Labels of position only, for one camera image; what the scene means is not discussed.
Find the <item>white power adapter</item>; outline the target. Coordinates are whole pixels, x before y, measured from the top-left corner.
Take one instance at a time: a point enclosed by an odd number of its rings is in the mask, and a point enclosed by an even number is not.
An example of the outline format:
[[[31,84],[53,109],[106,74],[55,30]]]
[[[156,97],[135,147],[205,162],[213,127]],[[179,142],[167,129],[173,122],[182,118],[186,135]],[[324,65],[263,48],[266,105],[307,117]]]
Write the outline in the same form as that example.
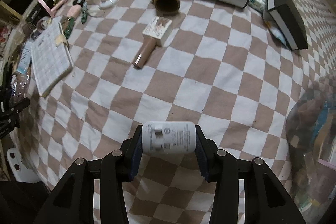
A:
[[[146,122],[142,125],[142,149],[149,155],[193,153],[196,128],[193,122]]]

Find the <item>checkered notebook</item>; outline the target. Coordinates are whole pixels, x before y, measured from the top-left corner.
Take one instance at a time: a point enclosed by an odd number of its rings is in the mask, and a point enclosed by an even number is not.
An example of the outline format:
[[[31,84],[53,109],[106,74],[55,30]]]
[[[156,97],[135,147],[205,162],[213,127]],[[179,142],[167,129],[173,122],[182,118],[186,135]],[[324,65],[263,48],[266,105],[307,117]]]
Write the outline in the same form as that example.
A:
[[[34,79],[41,97],[48,96],[74,67],[60,19],[53,18],[31,48]]]

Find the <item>clear plastic storage bin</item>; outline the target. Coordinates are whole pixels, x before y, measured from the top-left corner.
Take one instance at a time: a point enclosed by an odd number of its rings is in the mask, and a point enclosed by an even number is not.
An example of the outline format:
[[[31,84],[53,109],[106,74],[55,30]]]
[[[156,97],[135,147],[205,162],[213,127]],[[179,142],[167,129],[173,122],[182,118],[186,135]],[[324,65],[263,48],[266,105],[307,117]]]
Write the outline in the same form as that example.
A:
[[[335,223],[335,72],[304,91],[285,132],[294,203],[306,223]]]

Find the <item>pink makeup bottle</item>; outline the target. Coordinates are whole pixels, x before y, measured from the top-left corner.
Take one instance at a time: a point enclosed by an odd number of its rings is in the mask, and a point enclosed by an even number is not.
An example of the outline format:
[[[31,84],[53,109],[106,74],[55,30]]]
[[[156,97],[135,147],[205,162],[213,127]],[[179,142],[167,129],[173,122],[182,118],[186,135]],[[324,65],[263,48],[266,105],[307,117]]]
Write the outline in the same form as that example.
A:
[[[171,30],[171,19],[155,16],[142,32],[144,41],[134,57],[132,64],[138,69],[143,68],[155,47],[164,45]]]

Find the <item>checkered bed sheet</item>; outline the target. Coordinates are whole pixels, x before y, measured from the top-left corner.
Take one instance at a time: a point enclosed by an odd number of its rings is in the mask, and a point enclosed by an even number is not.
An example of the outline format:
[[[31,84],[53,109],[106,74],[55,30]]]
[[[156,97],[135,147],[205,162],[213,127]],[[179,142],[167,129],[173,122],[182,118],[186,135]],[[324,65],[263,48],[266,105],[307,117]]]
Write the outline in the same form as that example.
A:
[[[261,15],[212,0],[181,0],[173,29],[140,70],[131,62],[155,17],[151,0],[119,0],[76,23],[72,72],[49,96],[35,81],[15,143],[53,188],[78,157],[102,158],[147,121],[192,121],[240,159],[259,156],[291,187],[284,125],[312,82],[335,69],[335,13],[323,0],[294,0],[309,47],[292,52]]]

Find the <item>black book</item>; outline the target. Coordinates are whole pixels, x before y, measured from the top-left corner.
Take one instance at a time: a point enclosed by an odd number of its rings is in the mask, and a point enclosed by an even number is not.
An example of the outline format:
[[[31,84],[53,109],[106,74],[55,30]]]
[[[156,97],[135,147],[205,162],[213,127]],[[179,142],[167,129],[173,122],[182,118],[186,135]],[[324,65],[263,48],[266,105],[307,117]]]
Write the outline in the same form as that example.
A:
[[[306,29],[293,0],[265,0],[263,18],[273,36],[291,51],[308,49]]]

